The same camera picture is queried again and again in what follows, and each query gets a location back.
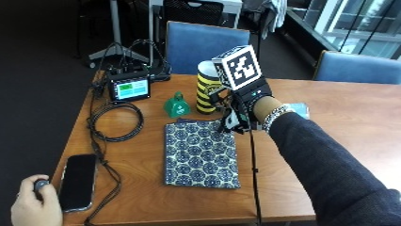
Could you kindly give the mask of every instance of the green object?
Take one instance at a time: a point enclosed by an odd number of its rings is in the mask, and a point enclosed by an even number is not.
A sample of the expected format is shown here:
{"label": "green object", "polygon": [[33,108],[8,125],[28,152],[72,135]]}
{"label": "green object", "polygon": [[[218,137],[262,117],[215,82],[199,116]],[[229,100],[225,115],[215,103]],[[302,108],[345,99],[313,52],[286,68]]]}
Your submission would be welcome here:
{"label": "green object", "polygon": [[165,102],[163,110],[170,118],[175,118],[190,113],[189,104],[185,102],[179,91],[175,92],[174,97]]}

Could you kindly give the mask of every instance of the cylindrical container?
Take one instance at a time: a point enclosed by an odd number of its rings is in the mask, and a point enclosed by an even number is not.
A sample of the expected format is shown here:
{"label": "cylindrical container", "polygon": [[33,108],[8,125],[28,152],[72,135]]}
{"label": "cylindrical container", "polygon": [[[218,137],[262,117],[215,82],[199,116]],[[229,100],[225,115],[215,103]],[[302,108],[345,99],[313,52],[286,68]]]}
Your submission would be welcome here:
{"label": "cylindrical container", "polygon": [[197,88],[197,110],[201,114],[211,114],[215,107],[209,103],[207,90],[221,86],[221,80],[217,75],[211,60],[202,61],[198,65],[198,88]]}

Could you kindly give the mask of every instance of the glass wall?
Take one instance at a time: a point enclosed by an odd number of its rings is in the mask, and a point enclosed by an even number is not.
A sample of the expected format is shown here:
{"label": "glass wall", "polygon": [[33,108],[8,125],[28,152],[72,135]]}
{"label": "glass wall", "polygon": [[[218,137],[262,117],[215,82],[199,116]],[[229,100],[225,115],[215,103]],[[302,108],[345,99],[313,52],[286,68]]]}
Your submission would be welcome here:
{"label": "glass wall", "polygon": [[291,10],[338,51],[401,60],[401,0],[311,0]]}

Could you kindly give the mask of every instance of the black phone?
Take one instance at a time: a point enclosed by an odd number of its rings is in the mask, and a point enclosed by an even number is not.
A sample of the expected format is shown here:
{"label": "black phone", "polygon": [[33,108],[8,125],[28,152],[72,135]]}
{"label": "black phone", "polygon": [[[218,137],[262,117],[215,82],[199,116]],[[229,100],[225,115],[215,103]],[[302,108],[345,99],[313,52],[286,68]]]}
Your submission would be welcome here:
{"label": "black phone", "polygon": [[97,157],[94,154],[72,155],[65,164],[58,200],[62,212],[90,208],[94,193]]}

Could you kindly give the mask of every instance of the sleeve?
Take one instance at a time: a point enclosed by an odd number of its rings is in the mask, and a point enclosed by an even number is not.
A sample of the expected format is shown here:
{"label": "sleeve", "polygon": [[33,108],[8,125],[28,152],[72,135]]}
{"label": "sleeve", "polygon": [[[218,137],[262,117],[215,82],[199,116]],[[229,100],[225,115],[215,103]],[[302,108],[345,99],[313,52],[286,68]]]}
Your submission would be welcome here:
{"label": "sleeve", "polygon": [[401,225],[399,192],[386,189],[313,121],[286,113],[269,135],[310,197],[319,225]]}

